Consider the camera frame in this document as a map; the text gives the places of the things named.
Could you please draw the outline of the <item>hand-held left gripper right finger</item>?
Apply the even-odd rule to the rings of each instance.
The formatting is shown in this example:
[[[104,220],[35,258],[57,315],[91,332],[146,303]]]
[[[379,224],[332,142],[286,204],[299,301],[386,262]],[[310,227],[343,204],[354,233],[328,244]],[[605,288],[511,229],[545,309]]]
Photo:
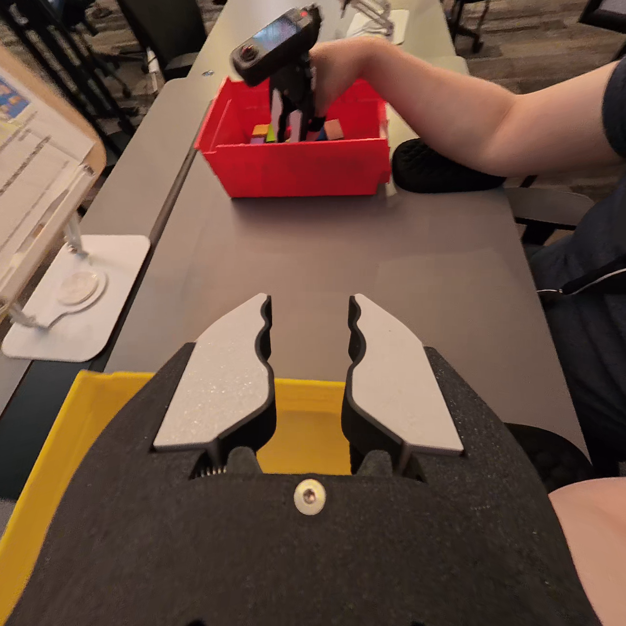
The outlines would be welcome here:
[[[362,455],[459,456],[464,447],[418,337],[385,309],[349,298],[350,339],[341,427]]]

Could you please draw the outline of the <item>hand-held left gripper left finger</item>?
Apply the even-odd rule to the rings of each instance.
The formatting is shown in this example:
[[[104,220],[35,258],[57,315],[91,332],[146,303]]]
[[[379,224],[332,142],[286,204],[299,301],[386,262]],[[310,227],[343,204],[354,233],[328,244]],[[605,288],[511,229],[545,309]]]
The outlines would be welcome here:
[[[276,430],[269,364],[272,302],[258,293],[196,340],[153,441],[155,450],[262,448]]]

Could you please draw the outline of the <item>red plastic bin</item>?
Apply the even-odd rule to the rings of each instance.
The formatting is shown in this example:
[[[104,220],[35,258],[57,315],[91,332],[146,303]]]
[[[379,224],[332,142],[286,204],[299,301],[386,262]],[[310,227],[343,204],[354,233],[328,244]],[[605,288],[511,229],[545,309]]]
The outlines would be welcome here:
[[[269,82],[249,88],[226,77],[195,149],[231,198],[375,194],[391,176],[386,103],[358,80],[329,114],[339,121],[342,139],[253,145],[255,125],[270,123]]]

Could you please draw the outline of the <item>yellow plastic bin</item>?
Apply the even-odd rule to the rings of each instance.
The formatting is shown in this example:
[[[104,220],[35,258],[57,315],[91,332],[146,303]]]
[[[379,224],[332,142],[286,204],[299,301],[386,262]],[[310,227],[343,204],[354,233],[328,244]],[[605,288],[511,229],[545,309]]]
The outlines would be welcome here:
[[[32,574],[70,479],[108,423],[147,384],[152,372],[81,371],[69,388],[1,536],[1,624]],[[259,450],[269,473],[350,473],[340,411],[344,382],[275,378],[277,427]]]

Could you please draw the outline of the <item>person's right forearm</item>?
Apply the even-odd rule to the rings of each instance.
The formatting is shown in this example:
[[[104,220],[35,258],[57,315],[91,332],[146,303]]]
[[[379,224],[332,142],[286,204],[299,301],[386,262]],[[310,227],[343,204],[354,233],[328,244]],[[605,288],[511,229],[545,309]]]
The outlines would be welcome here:
[[[428,146],[489,175],[543,175],[625,160],[625,60],[516,95],[374,41],[364,75]]]

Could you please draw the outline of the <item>person's left forearm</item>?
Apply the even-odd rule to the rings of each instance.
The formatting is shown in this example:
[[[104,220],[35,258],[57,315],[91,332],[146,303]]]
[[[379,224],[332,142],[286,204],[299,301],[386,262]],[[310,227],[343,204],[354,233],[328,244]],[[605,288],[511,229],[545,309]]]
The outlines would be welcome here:
[[[549,494],[583,589],[602,625],[625,625],[625,477]]]

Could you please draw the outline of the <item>person's right hand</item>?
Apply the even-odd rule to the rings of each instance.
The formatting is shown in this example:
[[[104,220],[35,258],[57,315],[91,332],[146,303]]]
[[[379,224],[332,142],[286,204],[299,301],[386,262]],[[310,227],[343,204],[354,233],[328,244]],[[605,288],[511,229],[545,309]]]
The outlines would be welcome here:
[[[315,45],[310,51],[316,74],[315,114],[323,117],[331,105],[357,80],[383,96],[382,63],[393,58],[396,46],[375,37],[357,37]]]

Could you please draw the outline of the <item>black office chair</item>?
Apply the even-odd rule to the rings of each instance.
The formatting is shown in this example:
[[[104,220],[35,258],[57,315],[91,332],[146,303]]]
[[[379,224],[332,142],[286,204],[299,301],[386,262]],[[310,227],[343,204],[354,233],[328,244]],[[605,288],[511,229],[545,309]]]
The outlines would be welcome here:
[[[117,1],[144,49],[151,49],[163,79],[186,78],[206,39],[196,1]]]

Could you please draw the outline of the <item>black wrist rest pad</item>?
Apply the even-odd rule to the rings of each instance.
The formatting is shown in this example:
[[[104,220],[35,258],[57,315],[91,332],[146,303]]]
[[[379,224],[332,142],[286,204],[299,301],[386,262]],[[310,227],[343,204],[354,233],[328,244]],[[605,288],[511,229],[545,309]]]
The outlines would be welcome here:
[[[498,188],[506,180],[460,165],[420,138],[405,141],[395,149],[391,170],[397,188],[420,194],[481,192]]]

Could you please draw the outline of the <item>black flat pad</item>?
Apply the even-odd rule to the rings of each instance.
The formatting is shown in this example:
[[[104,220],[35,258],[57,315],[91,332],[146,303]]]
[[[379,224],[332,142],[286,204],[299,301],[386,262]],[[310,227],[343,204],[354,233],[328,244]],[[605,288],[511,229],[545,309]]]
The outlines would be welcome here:
[[[71,385],[83,370],[103,372],[105,356],[83,363],[33,362],[1,416],[1,497],[17,500]]]

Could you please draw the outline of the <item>person's dark navy shirt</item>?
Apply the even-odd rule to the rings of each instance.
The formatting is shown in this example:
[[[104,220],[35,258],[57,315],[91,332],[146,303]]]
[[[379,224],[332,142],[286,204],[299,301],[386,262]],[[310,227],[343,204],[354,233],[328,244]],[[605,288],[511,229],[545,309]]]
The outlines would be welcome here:
[[[540,172],[625,160],[625,59],[532,94],[521,149]],[[575,231],[533,252],[540,289],[575,283],[546,317],[599,477],[625,461],[625,177]]]

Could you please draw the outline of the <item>printed instruction sheet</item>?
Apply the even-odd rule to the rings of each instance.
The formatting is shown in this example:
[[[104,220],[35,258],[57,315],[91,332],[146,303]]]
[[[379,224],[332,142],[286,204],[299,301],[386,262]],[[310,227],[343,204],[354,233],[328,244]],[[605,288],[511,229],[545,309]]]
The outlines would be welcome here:
[[[1,67],[1,288],[94,144],[15,72]]]

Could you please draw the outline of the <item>black desk frame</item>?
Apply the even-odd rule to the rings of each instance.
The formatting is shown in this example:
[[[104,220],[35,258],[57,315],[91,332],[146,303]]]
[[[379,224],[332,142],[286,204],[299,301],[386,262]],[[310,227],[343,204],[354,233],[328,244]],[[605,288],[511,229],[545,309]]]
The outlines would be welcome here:
[[[131,116],[111,92],[131,88],[119,75],[117,56],[97,52],[87,35],[98,35],[88,12],[98,1],[1,1],[1,22],[12,32],[61,94],[90,123],[108,154],[120,157],[135,134]]]

